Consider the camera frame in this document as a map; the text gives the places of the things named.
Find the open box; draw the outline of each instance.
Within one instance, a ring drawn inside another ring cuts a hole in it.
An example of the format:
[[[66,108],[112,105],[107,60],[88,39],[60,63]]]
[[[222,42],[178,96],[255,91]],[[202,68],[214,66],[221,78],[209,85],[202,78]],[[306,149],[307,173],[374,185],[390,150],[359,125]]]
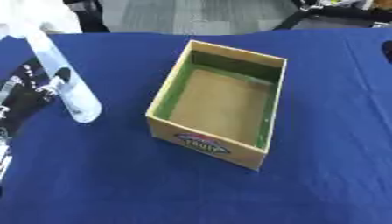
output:
[[[286,59],[191,40],[147,110],[154,137],[258,170]]]

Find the white fabric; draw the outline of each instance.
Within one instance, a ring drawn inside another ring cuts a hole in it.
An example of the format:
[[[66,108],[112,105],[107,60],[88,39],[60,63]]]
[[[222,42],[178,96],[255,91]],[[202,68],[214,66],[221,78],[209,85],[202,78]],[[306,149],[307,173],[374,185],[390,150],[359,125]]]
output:
[[[24,38],[31,28],[81,33],[78,17],[62,0],[0,0],[0,39]]]

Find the blue tablecloth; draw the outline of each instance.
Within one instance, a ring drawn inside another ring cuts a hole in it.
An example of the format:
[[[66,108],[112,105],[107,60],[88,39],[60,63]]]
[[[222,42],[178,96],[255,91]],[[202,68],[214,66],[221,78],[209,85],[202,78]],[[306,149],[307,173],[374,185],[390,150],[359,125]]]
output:
[[[189,38],[289,59],[260,172],[153,138],[144,112]],[[90,124],[58,101],[12,148],[0,223],[390,223],[390,29],[244,36],[53,36],[100,98]],[[0,42],[0,74],[32,56]]]

